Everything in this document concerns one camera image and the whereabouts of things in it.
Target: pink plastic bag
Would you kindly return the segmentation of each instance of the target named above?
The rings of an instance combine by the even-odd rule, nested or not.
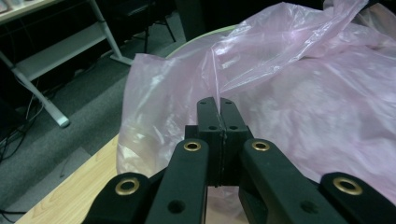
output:
[[[167,59],[136,55],[124,93],[119,173],[160,171],[184,126],[196,124],[197,101],[226,97],[253,135],[277,144],[306,177],[348,173],[396,203],[396,41],[381,20],[361,25],[375,17],[356,17],[366,3],[326,1],[323,11],[281,3]],[[209,196],[226,214],[221,221],[242,213],[235,189]]]
[[[354,23],[371,27],[396,39],[396,27],[392,25],[393,21],[396,21],[396,16],[381,4],[375,4],[363,10],[353,20]]]

